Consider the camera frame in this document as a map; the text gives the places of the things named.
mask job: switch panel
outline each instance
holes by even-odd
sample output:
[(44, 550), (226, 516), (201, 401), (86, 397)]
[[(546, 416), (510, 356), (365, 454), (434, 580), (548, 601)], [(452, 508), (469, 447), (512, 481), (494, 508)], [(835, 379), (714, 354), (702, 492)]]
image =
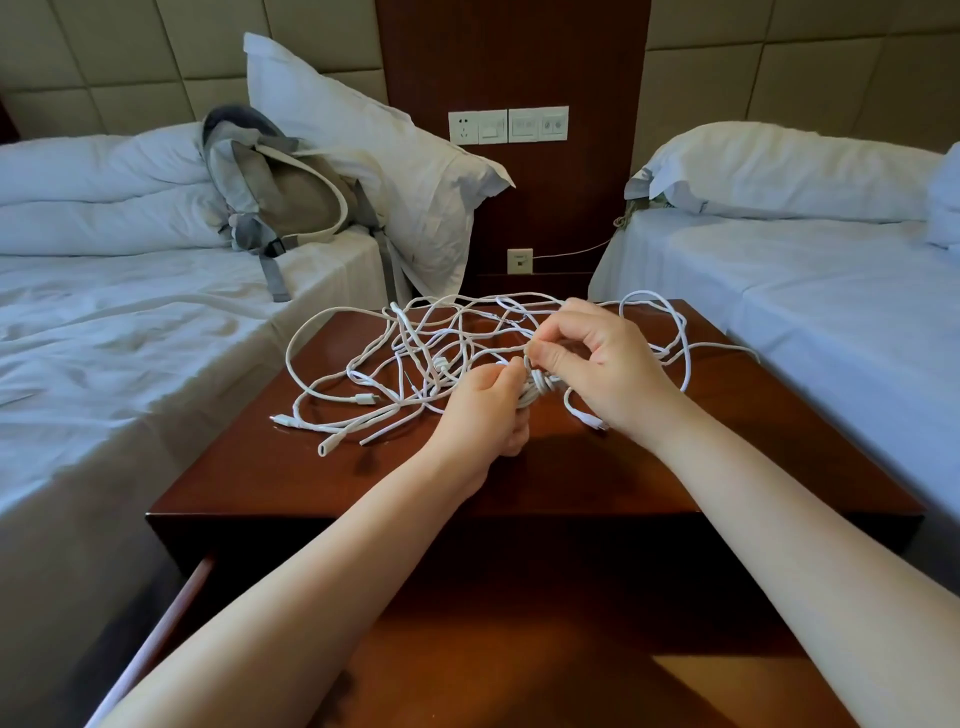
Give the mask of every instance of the switch panel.
[(565, 141), (570, 107), (451, 111), (447, 121), (450, 141), (460, 146)]
[(510, 109), (510, 143), (537, 141), (540, 116), (536, 109)]
[(477, 122), (478, 136), (481, 144), (506, 144), (507, 110), (474, 111), (473, 117)]

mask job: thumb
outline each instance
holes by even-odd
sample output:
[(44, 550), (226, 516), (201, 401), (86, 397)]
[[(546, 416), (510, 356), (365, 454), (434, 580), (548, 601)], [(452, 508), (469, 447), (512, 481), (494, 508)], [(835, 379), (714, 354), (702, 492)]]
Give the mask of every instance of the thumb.
[(507, 366), (500, 367), (500, 376), (493, 386), (509, 392), (511, 397), (518, 399), (526, 383), (527, 369), (523, 366), (523, 359), (515, 356)]
[(527, 344), (527, 355), (534, 364), (574, 389), (589, 376), (590, 364), (560, 344), (533, 339)]

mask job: white bedsheet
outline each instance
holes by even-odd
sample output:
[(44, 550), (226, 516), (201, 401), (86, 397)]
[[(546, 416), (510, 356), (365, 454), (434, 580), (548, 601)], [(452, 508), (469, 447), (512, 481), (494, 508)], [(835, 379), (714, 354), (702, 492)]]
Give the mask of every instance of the white bedsheet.
[(960, 522), (960, 255), (923, 236), (651, 209), (614, 237), (590, 297), (686, 299)]
[(230, 250), (0, 256), (0, 725), (83, 724), (84, 655), (169, 569), (143, 513), (307, 317), (386, 303), (362, 229), (277, 260), (290, 303)]

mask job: forearm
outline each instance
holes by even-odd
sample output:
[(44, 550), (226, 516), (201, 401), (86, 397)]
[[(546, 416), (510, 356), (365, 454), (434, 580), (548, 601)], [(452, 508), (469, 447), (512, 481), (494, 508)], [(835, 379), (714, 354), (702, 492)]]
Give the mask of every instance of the forearm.
[(455, 468), (431, 455), (388, 475), (230, 604), (105, 725), (304, 725), (464, 498)]
[(861, 725), (960, 716), (960, 599), (699, 409), (655, 452)]

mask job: hand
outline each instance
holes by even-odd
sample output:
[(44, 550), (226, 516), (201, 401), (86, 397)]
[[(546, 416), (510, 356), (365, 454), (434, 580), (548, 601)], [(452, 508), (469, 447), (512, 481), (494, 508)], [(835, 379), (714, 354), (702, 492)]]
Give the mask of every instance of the hand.
[(472, 496), (497, 455), (518, 455), (530, 439), (530, 410), (516, 403), (527, 380), (519, 356), (510, 364), (484, 364), (454, 388), (444, 415), (423, 451), (440, 458)]
[[(557, 343), (561, 339), (586, 344), (589, 361)], [(573, 387), (598, 417), (650, 450), (696, 411), (636, 324), (595, 303), (568, 299), (534, 334), (527, 355)]]

